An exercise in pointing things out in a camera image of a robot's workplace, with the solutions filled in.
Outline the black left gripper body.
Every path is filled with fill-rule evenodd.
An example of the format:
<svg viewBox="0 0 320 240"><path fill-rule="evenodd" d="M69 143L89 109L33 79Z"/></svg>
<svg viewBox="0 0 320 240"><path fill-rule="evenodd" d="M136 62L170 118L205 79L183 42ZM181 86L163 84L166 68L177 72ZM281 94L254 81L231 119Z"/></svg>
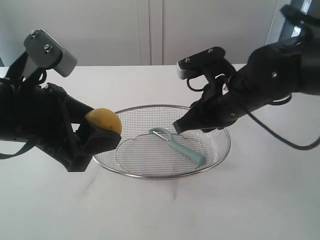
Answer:
<svg viewBox="0 0 320 240"><path fill-rule="evenodd" d="M84 172L89 156L74 156L76 146L73 123L60 124L60 117L69 120L60 93L62 87L48 83L46 87L14 86L0 80L0 139L22 142L16 153L2 153L1 160L20 156L36 147L62 164L68 172Z"/></svg>

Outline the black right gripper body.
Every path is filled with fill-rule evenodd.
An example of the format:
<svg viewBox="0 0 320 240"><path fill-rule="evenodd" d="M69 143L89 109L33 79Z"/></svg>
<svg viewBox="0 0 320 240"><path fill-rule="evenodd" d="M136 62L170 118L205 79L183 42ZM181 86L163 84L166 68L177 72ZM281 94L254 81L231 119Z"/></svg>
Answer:
<svg viewBox="0 0 320 240"><path fill-rule="evenodd" d="M250 88L246 75L206 75L207 85L189 110L189 129L210 132L234 124L250 112Z"/></svg>

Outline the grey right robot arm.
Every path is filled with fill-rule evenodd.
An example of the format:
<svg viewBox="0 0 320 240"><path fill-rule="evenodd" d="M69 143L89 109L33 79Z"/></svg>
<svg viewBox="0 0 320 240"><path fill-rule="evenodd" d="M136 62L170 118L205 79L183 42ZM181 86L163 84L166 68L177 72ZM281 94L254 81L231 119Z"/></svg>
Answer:
<svg viewBox="0 0 320 240"><path fill-rule="evenodd" d="M280 11L304 34L254 50L239 70L226 60L226 52L219 46L177 62L180 79L204 76L207 80L200 99L173 123L177 133L222 129L292 93L320 93L320 39L312 31L320 20L289 4Z"/></svg>

